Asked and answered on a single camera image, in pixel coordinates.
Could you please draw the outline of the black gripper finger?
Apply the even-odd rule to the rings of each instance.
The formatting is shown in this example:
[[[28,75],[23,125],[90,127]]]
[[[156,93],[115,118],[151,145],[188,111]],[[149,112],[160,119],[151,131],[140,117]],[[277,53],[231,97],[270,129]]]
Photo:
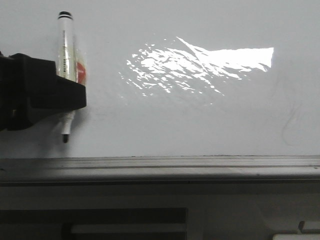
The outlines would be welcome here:
[[[85,86],[57,75],[54,61],[22,53],[0,57],[1,130],[25,130],[86,105]]]

